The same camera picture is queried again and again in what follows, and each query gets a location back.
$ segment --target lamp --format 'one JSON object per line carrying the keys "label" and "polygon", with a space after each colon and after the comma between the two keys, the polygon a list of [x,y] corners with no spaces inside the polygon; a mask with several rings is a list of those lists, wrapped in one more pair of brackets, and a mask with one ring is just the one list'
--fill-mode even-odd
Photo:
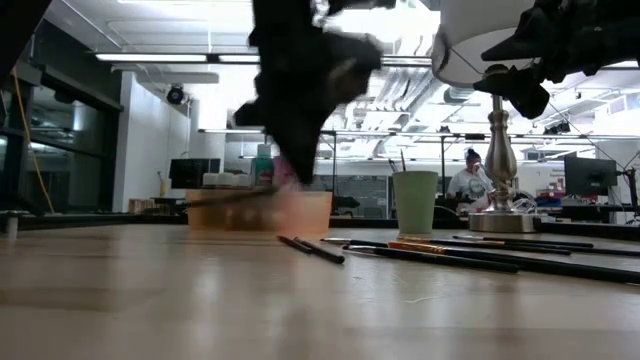
{"label": "lamp", "polygon": [[[486,62],[481,54],[511,36],[520,14],[532,3],[532,0],[443,1],[432,52],[434,76],[451,86],[472,88],[490,74],[526,67],[530,60]],[[511,181],[517,166],[507,135],[509,114],[502,108],[502,97],[493,95],[492,103],[489,151],[485,165],[475,169],[484,171],[493,181],[495,196],[489,209],[469,215],[469,227],[472,231],[533,232],[533,216],[518,212],[512,203]]]}

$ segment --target pink object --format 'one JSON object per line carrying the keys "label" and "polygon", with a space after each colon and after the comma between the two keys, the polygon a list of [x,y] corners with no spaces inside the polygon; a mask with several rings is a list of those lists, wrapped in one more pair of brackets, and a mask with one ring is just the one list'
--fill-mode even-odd
{"label": "pink object", "polygon": [[274,185],[284,186],[288,184],[298,184],[296,173],[285,158],[282,156],[276,156],[273,159],[273,167],[275,169],[275,174],[273,176]]}

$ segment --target computer monitor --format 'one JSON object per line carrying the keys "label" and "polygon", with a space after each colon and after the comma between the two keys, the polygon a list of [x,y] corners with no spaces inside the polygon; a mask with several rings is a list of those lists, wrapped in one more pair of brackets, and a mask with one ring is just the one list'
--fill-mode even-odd
{"label": "computer monitor", "polygon": [[172,189],[199,189],[206,173],[220,171],[220,159],[172,159],[169,170]]}
{"label": "computer monitor", "polygon": [[606,196],[611,186],[618,185],[613,160],[565,157],[564,176],[566,195]]}

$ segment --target bottle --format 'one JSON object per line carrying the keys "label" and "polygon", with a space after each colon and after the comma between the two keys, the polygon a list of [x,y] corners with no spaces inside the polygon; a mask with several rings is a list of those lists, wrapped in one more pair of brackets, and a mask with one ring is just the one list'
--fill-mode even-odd
{"label": "bottle", "polygon": [[271,145],[258,145],[258,156],[251,161],[251,175],[254,187],[271,186],[273,184]]}

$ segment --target person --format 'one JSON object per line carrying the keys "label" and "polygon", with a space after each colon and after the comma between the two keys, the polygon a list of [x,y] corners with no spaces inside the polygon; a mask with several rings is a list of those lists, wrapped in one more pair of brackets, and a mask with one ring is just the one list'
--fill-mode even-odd
{"label": "person", "polygon": [[447,189],[448,198],[466,198],[473,201],[485,199],[493,187],[489,179],[480,177],[473,173],[473,166],[482,161],[480,154],[473,149],[469,149],[467,152],[467,167],[457,173],[449,182],[449,188]]}

